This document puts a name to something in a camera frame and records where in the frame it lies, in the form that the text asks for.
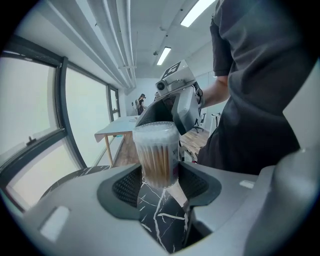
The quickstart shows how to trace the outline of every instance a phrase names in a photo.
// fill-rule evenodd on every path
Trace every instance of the table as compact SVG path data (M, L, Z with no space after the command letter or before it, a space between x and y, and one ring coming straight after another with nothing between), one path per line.
M114 161L112 160L111 156L108 136L126 135L132 133L133 129L136 127L138 118L138 115L119 117L117 120L109 123L105 128L94 134L96 142L101 141L103 138L105 139L106 151L108 153L110 166L114 165Z

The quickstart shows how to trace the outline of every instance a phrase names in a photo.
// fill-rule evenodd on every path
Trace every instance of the person in background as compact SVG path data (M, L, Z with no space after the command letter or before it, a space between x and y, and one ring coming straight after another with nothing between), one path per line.
M210 26L217 79L198 102L206 108L228 101L198 164L258 175L299 149L283 110L316 58L280 6L270 0L217 2Z
M146 96L142 93L139 99L136 101L137 104L137 110L138 110L138 115L140 116L142 112L147 108L144 104L144 99Z

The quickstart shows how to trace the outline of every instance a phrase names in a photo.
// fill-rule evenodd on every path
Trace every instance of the wooden table leg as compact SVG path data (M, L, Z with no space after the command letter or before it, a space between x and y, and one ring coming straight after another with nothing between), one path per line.
M112 156L111 156L108 135L104 136L104 138L105 138L106 151L108 153L108 157L109 157L109 161L110 161L110 167L112 167L114 165L114 161L112 160Z

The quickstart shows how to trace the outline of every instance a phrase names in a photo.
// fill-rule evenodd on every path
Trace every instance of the black marble pattern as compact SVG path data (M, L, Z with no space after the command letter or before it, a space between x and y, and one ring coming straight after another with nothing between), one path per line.
M109 165L88 167L88 168L84 168L84 169L81 169L81 170L74 171L74 172L62 177L57 182L53 183L53 185L51 187L49 187L46 190L46 192L44 192L44 194L41 196L41 198L43 198L50 191L53 191L58 186L62 185L63 183L65 183L67 181L70 181L70 180L72 180L72 179L74 179L76 177L80 177L80 176L88 175L88 174L94 174L94 173L101 172L101 171L104 171L104 170L107 170L107 169L110 169Z
M41 198L69 180L105 171L109 168L109 165L104 165L72 172L49 187ZM171 254L183 248L188 228L188 217L183 208L166 189L152 188L142 179L137 208L140 211L142 227L166 252Z

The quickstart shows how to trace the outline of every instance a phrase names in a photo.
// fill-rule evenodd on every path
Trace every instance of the security camera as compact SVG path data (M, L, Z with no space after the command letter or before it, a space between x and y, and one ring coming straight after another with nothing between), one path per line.
M183 59L169 67L163 73L161 80L155 84L155 87L159 92L159 96L163 96L187 85L191 81L195 81L195 77Z

